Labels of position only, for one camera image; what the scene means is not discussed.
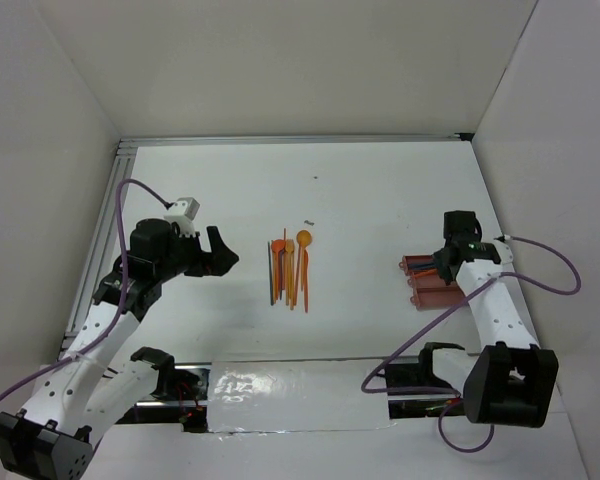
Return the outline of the blue spoon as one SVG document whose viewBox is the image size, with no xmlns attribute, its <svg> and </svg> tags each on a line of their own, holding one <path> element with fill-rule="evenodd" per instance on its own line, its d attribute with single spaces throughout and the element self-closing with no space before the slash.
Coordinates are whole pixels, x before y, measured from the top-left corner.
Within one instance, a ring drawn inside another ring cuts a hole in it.
<svg viewBox="0 0 600 480">
<path fill-rule="evenodd" d="M 433 258 L 430 255 L 413 255 L 407 258 L 407 263 L 410 269 L 427 270 L 434 267 Z"/>
</svg>

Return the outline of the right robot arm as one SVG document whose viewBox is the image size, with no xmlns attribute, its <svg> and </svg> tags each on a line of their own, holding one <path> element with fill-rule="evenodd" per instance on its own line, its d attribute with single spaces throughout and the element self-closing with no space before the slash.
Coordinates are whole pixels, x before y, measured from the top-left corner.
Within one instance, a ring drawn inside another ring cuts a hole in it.
<svg viewBox="0 0 600 480">
<path fill-rule="evenodd" d="M 428 392 L 448 384 L 460 393 L 472 423 L 542 427 L 558 360 L 524 325 L 501 277 L 513 260 L 510 248 L 501 240 L 483 241 L 472 211 L 445 213 L 443 237 L 434 265 L 445 283 L 456 283 L 464 294 L 481 353 L 472 357 L 459 345 L 428 342 L 419 354 L 418 384 Z"/>
</svg>

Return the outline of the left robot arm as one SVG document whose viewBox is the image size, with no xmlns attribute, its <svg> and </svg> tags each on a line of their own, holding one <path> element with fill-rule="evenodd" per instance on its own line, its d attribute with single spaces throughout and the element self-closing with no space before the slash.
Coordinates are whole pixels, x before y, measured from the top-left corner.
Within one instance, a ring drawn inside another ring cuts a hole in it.
<svg viewBox="0 0 600 480">
<path fill-rule="evenodd" d="M 79 479 L 105 433 L 137 401 L 177 399 L 186 374 L 160 349 L 141 347 L 111 379 L 102 378 L 166 282 L 180 275 L 221 277 L 238 262 L 217 227 L 206 231 L 209 250 L 197 233 L 166 220 L 136 224 L 71 348 L 17 413 L 0 413 L 0 461 L 7 471 L 28 479 Z"/>
</svg>

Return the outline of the orange knife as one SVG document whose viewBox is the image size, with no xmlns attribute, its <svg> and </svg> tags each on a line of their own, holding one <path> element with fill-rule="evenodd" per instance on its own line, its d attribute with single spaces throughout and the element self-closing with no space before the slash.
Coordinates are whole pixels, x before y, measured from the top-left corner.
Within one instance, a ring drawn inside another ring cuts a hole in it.
<svg viewBox="0 0 600 480">
<path fill-rule="evenodd" d="M 303 282 L 303 302 L 304 311 L 308 314 L 309 312 L 309 255 L 305 249 L 303 254 L 303 267 L 302 267 L 302 282 Z"/>
</svg>

